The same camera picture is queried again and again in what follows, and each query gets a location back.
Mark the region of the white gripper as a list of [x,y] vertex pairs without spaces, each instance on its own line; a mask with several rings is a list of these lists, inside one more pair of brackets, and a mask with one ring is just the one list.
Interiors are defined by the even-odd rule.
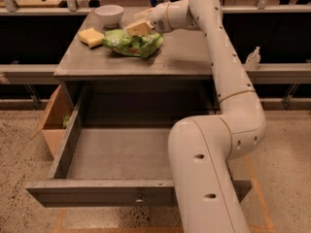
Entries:
[[130,36],[143,36],[152,32],[166,33],[169,31],[167,20],[167,3],[158,4],[156,7],[136,13],[133,18],[136,22],[128,24],[124,30]]

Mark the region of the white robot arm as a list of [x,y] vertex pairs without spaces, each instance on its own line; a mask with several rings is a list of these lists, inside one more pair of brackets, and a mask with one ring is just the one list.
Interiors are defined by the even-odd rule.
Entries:
[[160,33],[203,33],[220,111],[174,124],[168,157],[184,233],[250,233],[226,162],[264,138],[265,114],[223,26],[220,0],[161,3],[134,16]]

